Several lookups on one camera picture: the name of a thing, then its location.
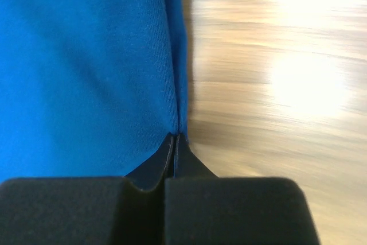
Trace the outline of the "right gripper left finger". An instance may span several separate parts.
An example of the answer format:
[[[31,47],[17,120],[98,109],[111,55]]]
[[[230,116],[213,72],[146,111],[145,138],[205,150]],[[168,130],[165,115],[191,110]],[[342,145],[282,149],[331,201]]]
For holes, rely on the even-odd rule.
[[[174,151],[174,136],[168,134],[158,150],[136,169],[125,176],[135,187],[143,191],[156,189],[166,177]]]

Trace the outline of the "blue t-shirt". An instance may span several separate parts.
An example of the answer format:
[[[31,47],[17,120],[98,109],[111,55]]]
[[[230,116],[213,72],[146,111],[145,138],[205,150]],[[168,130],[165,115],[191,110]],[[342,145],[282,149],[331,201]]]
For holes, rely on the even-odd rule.
[[[1,0],[1,180],[123,176],[187,131],[181,0]]]

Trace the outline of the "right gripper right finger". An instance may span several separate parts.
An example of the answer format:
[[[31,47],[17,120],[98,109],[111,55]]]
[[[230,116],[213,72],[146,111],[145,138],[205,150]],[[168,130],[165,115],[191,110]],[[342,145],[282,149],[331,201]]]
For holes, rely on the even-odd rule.
[[[173,177],[217,178],[217,176],[191,151],[189,142],[182,133],[180,133],[175,140]]]

